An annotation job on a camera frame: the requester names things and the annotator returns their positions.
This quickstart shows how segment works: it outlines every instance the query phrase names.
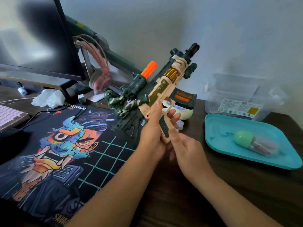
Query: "white product label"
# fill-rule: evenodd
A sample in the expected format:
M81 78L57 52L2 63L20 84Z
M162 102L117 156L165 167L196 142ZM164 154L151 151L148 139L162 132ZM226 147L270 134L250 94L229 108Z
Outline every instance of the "white product label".
M261 104L249 103L234 99L223 99L218 111L253 118L261 108Z

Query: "forearm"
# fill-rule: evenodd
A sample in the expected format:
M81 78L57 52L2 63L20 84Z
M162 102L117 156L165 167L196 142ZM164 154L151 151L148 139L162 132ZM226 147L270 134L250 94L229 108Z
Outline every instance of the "forearm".
M281 227L216 175L200 180L197 188L228 227Z
M68 226L129 226L157 162L144 149L137 149Z

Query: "illustrated eye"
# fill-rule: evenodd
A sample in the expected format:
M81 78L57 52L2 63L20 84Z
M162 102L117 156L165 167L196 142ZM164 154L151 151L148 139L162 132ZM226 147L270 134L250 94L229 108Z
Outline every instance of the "illustrated eye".
M55 141L64 141L68 138L68 135L62 133L62 132L58 132L55 136L54 136L54 140Z
M83 145L89 144L89 142L83 142L83 143L82 143L82 142L79 142L78 144L81 145L81 146L83 146Z

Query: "orange muzzle tip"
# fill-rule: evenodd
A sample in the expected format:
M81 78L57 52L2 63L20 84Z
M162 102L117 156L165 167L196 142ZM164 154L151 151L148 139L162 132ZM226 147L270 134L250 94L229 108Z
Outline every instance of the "orange muzzle tip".
M145 79L149 78L149 76L155 71L157 68L157 63L155 61L151 61L148 66L143 70L141 73L142 76L144 76Z

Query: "yellow sticker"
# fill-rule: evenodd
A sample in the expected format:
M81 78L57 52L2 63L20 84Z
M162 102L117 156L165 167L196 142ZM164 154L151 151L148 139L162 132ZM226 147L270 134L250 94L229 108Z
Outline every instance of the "yellow sticker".
M83 23L81 23L79 21L77 21L76 25L80 26L81 28L83 28L85 26L85 24L83 24Z
M255 114L258 113L259 110L260 110L260 108L251 107L251 108L247 111L247 113L248 113L248 114L255 115Z

